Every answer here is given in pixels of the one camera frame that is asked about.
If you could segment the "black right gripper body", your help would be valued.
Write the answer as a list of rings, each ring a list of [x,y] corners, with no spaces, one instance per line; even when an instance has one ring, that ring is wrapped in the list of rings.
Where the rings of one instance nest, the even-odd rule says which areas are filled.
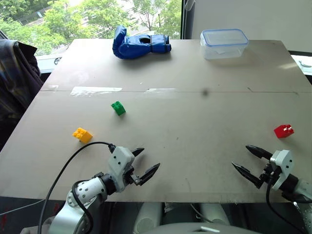
[[[274,185],[279,179],[279,175],[282,173],[280,166],[275,165],[272,162],[268,162],[263,169],[262,174],[259,177],[258,185],[263,185],[263,183]]]

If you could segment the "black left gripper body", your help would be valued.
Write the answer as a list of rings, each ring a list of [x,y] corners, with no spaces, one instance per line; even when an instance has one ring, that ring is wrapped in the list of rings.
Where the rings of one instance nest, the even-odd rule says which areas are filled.
[[[124,183],[125,185],[131,185],[131,184],[135,184],[135,185],[140,185],[140,177],[134,174],[134,167],[130,166],[127,171],[125,171],[124,175]]]

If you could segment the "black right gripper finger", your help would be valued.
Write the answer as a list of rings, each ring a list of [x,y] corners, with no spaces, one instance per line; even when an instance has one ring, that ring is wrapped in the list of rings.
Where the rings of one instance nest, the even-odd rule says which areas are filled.
[[[271,157],[273,156],[272,153],[257,146],[246,145],[245,147],[250,153],[252,153],[254,156],[258,158],[265,158],[267,160],[270,160]]]
[[[247,168],[241,165],[238,165],[234,162],[232,162],[232,165],[244,178],[250,181],[256,188],[259,189],[262,186],[263,182],[261,181],[261,179],[252,175],[251,172]]]

